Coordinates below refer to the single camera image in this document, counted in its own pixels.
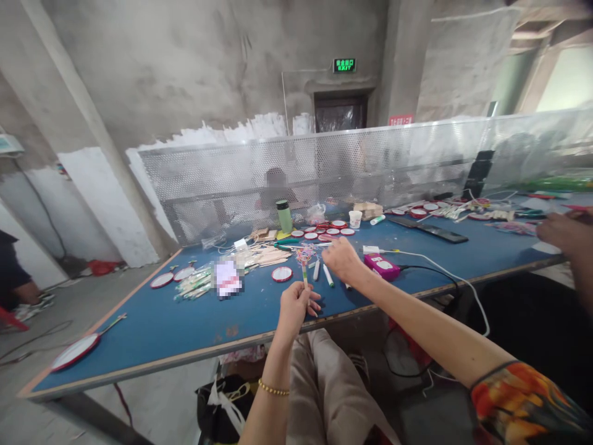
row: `hand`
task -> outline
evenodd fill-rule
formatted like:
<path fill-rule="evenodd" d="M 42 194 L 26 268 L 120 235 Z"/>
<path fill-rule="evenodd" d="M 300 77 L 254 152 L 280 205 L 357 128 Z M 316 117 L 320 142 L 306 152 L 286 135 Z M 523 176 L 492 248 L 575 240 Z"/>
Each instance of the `hand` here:
<path fill-rule="evenodd" d="M 353 278 L 359 276 L 360 271 L 365 269 L 356 250 L 344 237 L 332 241 L 332 245 L 325 249 L 321 256 L 327 267 L 343 282 L 353 284 Z"/>
<path fill-rule="evenodd" d="M 301 330 L 305 314 L 308 312 L 309 315 L 317 317 L 315 311 L 321 310 L 321 306 L 313 301 L 319 300 L 321 295 L 312 292 L 312 288 L 312 284 L 305 289 L 304 282 L 295 281 L 280 298 L 280 318 L 276 335 L 291 345 Z"/>
<path fill-rule="evenodd" d="M 593 253 L 593 227 L 569 216 L 550 213 L 537 227 L 537 236 L 558 247 L 568 258 Z"/>

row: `colorful patterned sleeve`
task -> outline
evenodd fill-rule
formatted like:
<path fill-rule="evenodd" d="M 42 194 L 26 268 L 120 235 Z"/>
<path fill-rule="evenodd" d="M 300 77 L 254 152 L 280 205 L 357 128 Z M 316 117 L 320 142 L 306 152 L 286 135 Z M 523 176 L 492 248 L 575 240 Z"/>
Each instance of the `colorful patterned sleeve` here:
<path fill-rule="evenodd" d="M 551 380 L 507 363 L 471 389 L 478 419 L 506 444 L 593 443 L 593 422 Z"/>

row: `plastic cup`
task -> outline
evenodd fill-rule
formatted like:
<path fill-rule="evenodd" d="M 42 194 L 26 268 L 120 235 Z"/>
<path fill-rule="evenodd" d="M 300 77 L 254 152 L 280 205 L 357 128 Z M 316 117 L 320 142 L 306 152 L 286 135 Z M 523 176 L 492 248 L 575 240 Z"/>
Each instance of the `plastic cup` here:
<path fill-rule="evenodd" d="M 363 217 L 363 213 L 360 210 L 350 210 L 348 214 L 350 215 L 350 228 L 360 228 L 360 220 Z"/>

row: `metal partition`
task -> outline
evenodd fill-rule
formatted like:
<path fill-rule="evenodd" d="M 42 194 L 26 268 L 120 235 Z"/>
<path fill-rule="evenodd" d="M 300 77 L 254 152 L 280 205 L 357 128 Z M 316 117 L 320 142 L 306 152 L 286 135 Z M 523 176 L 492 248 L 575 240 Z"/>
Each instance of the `metal partition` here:
<path fill-rule="evenodd" d="M 223 232 L 234 239 L 278 226 L 274 202 L 282 198 L 300 223 L 317 202 L 395 206 L 427 192 L 460 193 L 481 150 L 497 150 L 488 184 L 509 184 L 574 155 L 567 150 L 586 151 L 568 147 L 591 137 L 592 117 L 591 109 L 579 109 L 139 154 L 177 240 L 187 246 Z"/>

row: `pen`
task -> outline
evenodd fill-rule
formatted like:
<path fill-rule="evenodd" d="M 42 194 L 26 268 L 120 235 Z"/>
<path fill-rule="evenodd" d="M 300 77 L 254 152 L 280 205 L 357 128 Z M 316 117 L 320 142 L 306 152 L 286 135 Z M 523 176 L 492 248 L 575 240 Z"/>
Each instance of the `pen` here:
<path fill-rule="evenodd" d="M 332 276 L 329 274 L 329 269 L 326 265 L 323 265 L 323 272 L 326 273 L 327 282 L 329 283 L 329 287 L 334 286 L 334 280 L 332 280 Z"/>
<path fill-rule="evenodd" d="M 319 279 L 319 260 L 315 261 L 315 272 L 313 272 L 313 279 L 317 281 Z"/>

